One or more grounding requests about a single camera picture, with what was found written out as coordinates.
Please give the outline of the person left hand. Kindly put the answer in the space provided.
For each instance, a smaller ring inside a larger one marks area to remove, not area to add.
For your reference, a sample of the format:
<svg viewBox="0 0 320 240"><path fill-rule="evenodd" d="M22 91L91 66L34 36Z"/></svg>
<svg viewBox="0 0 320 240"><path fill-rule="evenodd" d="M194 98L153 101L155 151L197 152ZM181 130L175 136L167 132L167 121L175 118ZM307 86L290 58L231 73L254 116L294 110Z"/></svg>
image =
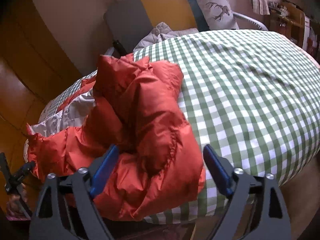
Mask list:
<svg viewBox="0 0 320 240"><path fill-rule="evenodd" d="M27 198L27 191L25 185L22 183L22 199L24 202L28 201ZM26 216L24 215L23 211L21 211L18 202L20 200L20 196L17 194L9 195L9 201L7 202L7 216L13 217L14 219L25 219Z"/></svg>

